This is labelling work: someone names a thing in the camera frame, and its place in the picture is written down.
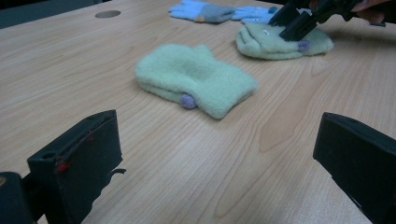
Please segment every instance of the table surface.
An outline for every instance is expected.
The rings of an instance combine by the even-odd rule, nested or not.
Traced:
[[[370,223],[312,153],[323,112],[396,137],[395,26],[334,16],[319,26],[334,42],[327,54],[252,60],[235,46],[240,21],[173,19],[176,3],[114,0],[0,30],[0,170],[27,175],[40,148],[116,109],[127,172],[84,223]],[[259,88],[222,120],[147,93],[134,67],[166,43],[205,44]]]

